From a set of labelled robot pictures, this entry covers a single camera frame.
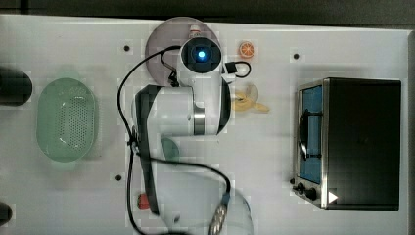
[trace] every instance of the white tabletop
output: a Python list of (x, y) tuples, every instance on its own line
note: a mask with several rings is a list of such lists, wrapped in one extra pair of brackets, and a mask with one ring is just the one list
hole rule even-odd
[[(120, 80), (143, 59), (158, 21), (0, 16), (0, 66), (26, 72), (34, 84), (28, 103), (0, 107), (0, 201), (14, 218), (0, 234), (132, 234), (125, 211), (127, 151), (116, 110)], [(250, 40), (257, 47), (251, 75), (269, 114), (232, 113), (218, 136), (175, 139), (187, 161), (218, 166), (251, 204), (256, 234), (407, 234), (408, 31), (286, 25), (209, 23), (230, 60)], [(131, 51), (124, 52), (129, 45)], [(300, 54), (294, 60), (293, 54)], [(37, 101), (65, 70), (75, 70), (99, 104), (99, 133), (90, 154), (72, 170), (51, 164), (36, 143)], [(322, 211), (291, 193), (295, 148), (295, 90), (328, 76), (402, 81), (399, 211)], [(153, 83), (146, 67), (127, 82), (123, 104)], [(134, 166), (133, 194), (143, 190)], [(134, 209), (138, 224), (163, 223)]]

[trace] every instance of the white panel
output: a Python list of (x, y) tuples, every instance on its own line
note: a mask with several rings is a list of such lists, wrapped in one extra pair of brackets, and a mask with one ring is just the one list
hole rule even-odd
[[(120, 80), (144, 54), (158, 22), (0, 16), (0, 63), (25, 71), (35, 86), (22, 107), (0, 107), (0, 200), (16, 219), (0, 234), (131, 234), (125, 213), (125, 130), (116, 110)], [(191, 161), (219, 165), (252, 207), (256, 234), (407, 234), (407, 31), (209, 23), (222, 51), (237, 60), (250, 40), (257, 53), (249, 77), (269, 114), (232, 114), (219, 136), (179, 140)], [(125, 53), (125, 43), (131, 51)], [(294, 60), (293, 54), (300, 58)], [(94, 150), (73, 171), (51, 168), (36, 144), (37, 100), (62, 70), (76, 70), (97, 97), (100, 129)], [(290, 192), (294, 98), (299, 84), (326, 76), (398, 78), (402, 81), (402, 168), (399, 211), (321, 211)], [(122, 97), (131, 121), (133, 94), (154, 83), (145, 67), (132, 74)], [(135, 164), (133, 194), (143, 189)], [(162, 222), (134, 209), (152, 232)]]

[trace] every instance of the toaster oven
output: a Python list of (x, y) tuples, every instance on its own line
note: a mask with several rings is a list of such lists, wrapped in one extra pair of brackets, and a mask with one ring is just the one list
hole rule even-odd
[(400, 90), (333, 77), (299, 87), (296, 195), (328, 210), (398, 210)]

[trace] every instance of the round plate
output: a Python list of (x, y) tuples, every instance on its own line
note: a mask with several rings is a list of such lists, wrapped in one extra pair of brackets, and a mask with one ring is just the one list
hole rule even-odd
[[(214, 32), (203, 22), (186, 17), (172, 18), (160, 24), (150, 35), (146, 45), (146, 58), (160, 50), (174, 45), (183, 45), (189, 40), (190, 26), (198, 25), (203, 37), (211, 39), (220, 46)], [(179, 50), (164, 54), (164, 61), (175, 67)], [(147, 70), (158, 85), (170, 86), (168, 76), (171, 70), (162, 63), (160, 56), (156, 56), (147, 63)]]

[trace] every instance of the red object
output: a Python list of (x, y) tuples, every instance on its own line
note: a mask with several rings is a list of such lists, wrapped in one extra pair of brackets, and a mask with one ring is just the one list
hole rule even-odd
[(146, 194), (140, 194), (138, 196), (138, 208), (141, 210), (148, 209), (150, 207), (149, 199)]

